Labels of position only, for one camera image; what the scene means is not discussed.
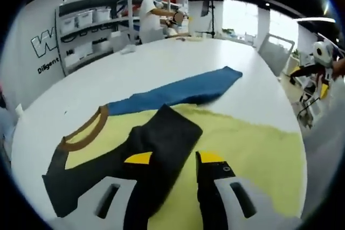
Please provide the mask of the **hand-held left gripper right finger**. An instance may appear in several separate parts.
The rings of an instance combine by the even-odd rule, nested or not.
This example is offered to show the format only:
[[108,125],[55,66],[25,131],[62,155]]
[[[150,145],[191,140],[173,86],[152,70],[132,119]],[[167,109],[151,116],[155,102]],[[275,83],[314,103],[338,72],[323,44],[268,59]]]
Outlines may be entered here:
[[196,152],[197,199],[204,229],[298,229],[301,219],[277,212],[272,199],[235,175],[217,154]]

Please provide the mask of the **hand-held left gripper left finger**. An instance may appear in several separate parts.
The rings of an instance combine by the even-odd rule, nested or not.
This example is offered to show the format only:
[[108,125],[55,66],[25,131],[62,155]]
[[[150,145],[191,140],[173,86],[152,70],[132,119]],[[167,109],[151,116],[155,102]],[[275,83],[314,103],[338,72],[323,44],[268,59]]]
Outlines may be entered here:
[[152,152],[128,157],[120,178],[107,176],[78,198],[77,208],[58,218],[58,229],[147,229],[145,178]]

